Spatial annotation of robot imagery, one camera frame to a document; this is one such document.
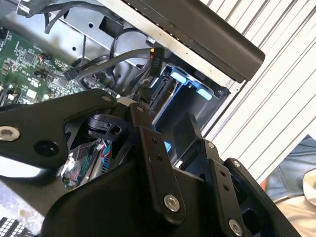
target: cable connector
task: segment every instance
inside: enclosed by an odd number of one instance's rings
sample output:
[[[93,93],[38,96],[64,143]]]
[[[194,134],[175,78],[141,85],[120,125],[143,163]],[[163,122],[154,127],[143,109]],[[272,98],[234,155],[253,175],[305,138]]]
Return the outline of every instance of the cable connector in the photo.
[[[78,74],[79,72],[76,68],[72,68],[64,72],[64,76],[67,81],[74,80]]]

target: black panel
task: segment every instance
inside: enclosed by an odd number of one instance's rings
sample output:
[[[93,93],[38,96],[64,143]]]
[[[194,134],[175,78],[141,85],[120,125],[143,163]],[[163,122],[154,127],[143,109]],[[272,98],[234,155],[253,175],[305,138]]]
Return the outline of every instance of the black panel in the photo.
[[[237,82],[251,80],[265,55],[198,0],[126,0]]]
[[[205,183],[177,169],[174,172],[187,211],[184,224],[177,228],[156,228],[147,222],[143,209],[147,200],[131,161],[61,197],[48,212],[41,237],[211,236]]]

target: chip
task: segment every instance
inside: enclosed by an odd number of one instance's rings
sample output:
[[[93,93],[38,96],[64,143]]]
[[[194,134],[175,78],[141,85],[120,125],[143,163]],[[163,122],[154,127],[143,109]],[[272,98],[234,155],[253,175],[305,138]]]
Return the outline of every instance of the chip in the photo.
[[[30,54],[30,53],[26,53],[25,54],[25,61],[29,62],[29,63],[33,63],[35,56]]]
[[[59,84],[61,84],[62,86],[66,86],[67,85],[67,79],[66,78],[60,78],[59,79]]]
[[[28,96],[28,97],[30,97],[32,99],[35,99],[36,94],[37,94],[36,91],[33,91],[31,89],[28,89],[28,91],[26,92],[26,96]]]

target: power cable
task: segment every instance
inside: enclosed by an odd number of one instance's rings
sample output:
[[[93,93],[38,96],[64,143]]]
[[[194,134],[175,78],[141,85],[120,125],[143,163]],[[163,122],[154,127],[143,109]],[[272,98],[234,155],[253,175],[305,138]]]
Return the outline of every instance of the power cable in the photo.
[[[100,65],[96,65],[94,67],[90,67],[86,69],[85,71],[79,72],[76,76],[76,79],[81,79],[90,75],[93,75],[99,71],[103,71],[108,69],[111,66],[114,66],[124,60],[130,59],[130,58],[144,58],[149,59],[150,57],[150,48],[142,48],[142,49],[136,49],[132,50],[126,53],[123,53],[117,57],[114,57],[112,59],[109,59],[108,61],[101,63]]]

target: metal panel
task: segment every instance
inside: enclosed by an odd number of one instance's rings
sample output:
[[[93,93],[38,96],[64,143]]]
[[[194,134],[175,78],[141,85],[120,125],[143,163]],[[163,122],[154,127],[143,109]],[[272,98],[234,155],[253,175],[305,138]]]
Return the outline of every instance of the metal panel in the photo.
[[[207,4],[266,59],[203,134],[213,126],[206,138],[221,157],[239,159],[261,182],[309,133],[316,117],[316,1],[219,1],[219,7],[217,0]]]
[[[131,25],[150,35],[161,45],[170,49],[170,51],[172,51],[175,55],[214,80],[217,84],[228,89],[231,88],[233,80],[230,77],[183,45],[177,38],[173,37],[172,34],[167,33],[159,26],[148,20],[145,16],[140,14],[137,9],[133,9],[121,0],[98,1],[111,11],[115,12],[118,16],[124,18]]]

